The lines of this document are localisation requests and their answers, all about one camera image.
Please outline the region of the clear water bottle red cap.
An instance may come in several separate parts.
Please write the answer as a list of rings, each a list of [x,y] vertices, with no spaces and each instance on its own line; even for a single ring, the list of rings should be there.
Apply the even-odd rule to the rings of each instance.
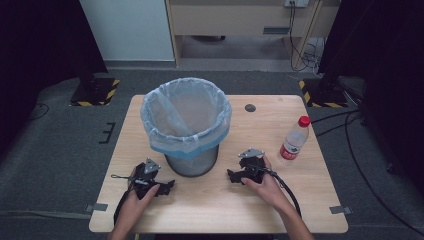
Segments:
[[[294,160],[309,136],[311,120],[308,116],[300,116],[297,122],[288,131],[280,147],[280,155],[285,160]]]

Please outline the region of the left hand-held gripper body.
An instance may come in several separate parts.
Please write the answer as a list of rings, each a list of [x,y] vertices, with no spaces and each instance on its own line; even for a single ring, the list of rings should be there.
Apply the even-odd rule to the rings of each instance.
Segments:
[[[136,192],[139,200],[141,200],[153,186],[157,185],[155,177],[160,168],[161,166],[151,158],[147,158],[145,162],[140,163],[135,168],[134,173],[130,177],[129,188]]]

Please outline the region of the blue plastic bin liner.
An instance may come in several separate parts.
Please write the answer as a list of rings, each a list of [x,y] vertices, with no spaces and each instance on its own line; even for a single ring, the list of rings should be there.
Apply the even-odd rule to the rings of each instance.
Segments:
[[[140,117],[153,150],[189,159],[225,139],[232,107],[214,83],[186,77],[164,83],[146,94]]]

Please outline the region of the grey mesh trash bin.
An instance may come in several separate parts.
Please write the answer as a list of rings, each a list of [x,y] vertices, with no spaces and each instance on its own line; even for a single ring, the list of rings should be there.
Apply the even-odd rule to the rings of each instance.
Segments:
[[[183,177],[198,177],[208,173],[218,158],[219,146],[201,152],[190,159],[176,158],[166,155],[170,168]]]

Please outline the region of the person's left hand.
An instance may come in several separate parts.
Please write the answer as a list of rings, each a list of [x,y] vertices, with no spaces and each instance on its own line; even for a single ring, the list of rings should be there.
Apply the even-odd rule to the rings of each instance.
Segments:
[[[158,185],[153,186],[141,200],[138,199],[136,192],[131,190],[121,207],[114,229],[131,231],[158,189]]]

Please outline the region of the black stand base hazard stripes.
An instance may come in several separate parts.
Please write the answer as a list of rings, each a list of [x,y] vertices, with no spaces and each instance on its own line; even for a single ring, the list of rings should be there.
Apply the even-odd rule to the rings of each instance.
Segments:
[[[307,78],[299,82],[305,103],[308,107],[341,108],[347,106],[344,91],[334,84],[318,78]]]
[[[70,99],[71,106],[104,106],[114,96],[120,81],[115,78],[93,78],[80,81]]]

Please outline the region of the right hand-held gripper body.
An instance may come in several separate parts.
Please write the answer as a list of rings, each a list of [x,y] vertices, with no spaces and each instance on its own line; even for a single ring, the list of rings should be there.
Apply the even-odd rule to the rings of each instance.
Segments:
[[[239,154],[239,165],[242,168],[240,179],[248,178],[256,183],[262,182],[265,169],[263,155],[264,151],[253,148]]]

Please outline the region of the grey tape piece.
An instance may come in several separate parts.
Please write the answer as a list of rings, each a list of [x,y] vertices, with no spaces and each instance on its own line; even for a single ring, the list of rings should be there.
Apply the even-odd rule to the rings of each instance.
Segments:
[[[107,204],[104,203],[94,203],[88,204],[85,206],[84,211],[88,213],[92,213],[93,211],[106,211],[108,208]]]
[[[344,214],[344,215],[349,215],[352,214],[353,211],[350,207],[344,207],[344,206],[331,206],[329,207],[330,212],[332,214]]]

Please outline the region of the dark curtain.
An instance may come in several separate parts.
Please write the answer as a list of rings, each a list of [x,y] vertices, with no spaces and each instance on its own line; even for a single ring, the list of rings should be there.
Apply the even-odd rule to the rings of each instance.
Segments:
[[[106,71],[79,0],[0,0],[0,161],[44,88]]]
[[[365,80],[371,128],[424,197],[424,0],[341,0],[319,71]]]

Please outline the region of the person's right hand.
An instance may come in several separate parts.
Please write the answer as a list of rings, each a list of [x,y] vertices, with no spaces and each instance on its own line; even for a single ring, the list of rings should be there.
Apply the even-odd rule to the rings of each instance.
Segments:
[[[286,217],[292,213],[296,214],[296,209],[282,192],[275,178],[269,173],[265,173],[262,176],[261,183],[256,183],[248,178],[242,178],[241,182],[255,192],[281,216]]]

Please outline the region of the light wooden desk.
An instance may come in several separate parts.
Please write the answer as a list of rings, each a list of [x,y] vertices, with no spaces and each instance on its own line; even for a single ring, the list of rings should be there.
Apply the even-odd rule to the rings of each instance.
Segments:
[[[299,66],[311,38],[326,38],[342,0],[309,0],[287,8],[285,0],[165,0],[176,58],[185,36],[270,36],[284,39]]]

